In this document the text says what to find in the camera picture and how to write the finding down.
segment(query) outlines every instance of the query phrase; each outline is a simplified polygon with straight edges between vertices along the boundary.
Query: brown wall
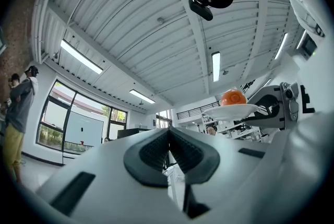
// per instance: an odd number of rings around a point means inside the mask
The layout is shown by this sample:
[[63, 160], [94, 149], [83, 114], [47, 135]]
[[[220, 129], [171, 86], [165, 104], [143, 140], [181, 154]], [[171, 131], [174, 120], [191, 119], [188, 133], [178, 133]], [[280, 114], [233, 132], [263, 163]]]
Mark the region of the brown wall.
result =
[[0, 102], [9, 97], [8, 78], [22, 75], [32, 60], [31, 21], [35, 0], [12, 0], [1, 28], [7, 49], [0, 56]]

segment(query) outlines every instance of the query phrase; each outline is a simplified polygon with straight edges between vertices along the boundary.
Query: baseboard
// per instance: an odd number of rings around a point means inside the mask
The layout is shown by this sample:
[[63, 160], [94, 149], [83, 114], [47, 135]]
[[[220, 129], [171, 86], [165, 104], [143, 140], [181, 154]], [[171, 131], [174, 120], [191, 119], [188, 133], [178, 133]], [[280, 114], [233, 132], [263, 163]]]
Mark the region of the baseboard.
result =
[[29, 157], [29, 158], [31, 158], [31, 159], [34, 159], [36, 161], [40, 161], [40, 162], [43, 162], [43, 163], [52, 164], [54, 166], [62, 167], [62, 166], [65, 165], [63, 163], [57, 163], [57, 162], [48, 161], [48, 160], [45, 160], [45, 159], [42, 159], [42, 158], [38, 158], [38, 157], [30, 155], [30, 154], [28, 154], [28, 153], [26, 153], [24, 151], [22, 152], [22, 154], [25, 155], [25, 156], [27, 156], [27, 157]]

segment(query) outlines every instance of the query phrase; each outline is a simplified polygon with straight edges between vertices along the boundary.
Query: orange ball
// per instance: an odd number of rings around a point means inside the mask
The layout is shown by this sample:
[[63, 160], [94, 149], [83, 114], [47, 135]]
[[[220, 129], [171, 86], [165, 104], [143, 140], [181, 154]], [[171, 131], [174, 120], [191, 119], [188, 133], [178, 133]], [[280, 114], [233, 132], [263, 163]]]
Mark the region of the orange ball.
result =
[[221, 97], [221, 106], [234, 105], [234, 104], [246, 104], [246, 97], [240, 90], [230, 89], [224, 93]]

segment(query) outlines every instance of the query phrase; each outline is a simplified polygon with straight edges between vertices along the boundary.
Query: plate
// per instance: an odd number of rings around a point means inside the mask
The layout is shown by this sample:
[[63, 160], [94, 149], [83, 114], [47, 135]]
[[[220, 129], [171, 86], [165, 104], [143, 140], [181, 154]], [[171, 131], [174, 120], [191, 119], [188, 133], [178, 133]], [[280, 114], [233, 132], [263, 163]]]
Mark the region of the plate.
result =
[[258, 106], [254, 104], [234, 104], [207, 109], [204, 114], [214, 120], [229, 121], [244, 119], [257, 110]]

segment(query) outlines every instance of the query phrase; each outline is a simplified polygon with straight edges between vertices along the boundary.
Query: gray hoodie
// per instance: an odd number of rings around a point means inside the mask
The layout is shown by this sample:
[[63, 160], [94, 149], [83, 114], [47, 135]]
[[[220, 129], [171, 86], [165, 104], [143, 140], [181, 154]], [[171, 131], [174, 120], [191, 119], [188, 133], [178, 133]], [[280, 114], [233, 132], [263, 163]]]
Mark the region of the gray hoodie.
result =
[[11, 123], [15, 129], [25, 133], [29, 110], [34, 96], [38, 91], [38, 82], [35, 77], [28, 77], [19, 85], [11, 89], [11, 104], [7, 110], [6, 123]]

